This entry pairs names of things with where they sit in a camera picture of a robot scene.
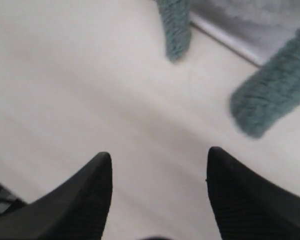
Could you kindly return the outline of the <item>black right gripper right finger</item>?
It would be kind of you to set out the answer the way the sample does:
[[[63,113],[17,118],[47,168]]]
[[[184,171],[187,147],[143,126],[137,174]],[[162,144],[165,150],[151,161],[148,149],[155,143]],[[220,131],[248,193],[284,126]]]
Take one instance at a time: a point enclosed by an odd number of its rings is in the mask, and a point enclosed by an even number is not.
[[[300,197],[220,147],[208,151],[206,184],[223,240],[300,240]]]

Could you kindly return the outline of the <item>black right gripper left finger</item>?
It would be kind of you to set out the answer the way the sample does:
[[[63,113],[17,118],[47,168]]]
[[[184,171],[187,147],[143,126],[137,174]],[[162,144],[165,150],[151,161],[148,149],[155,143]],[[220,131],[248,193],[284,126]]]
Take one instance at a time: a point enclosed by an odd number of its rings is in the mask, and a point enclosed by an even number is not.
[[[100,240],[113,193],[112,159],[100,152],[32,203],[0,184],[0,240]]]

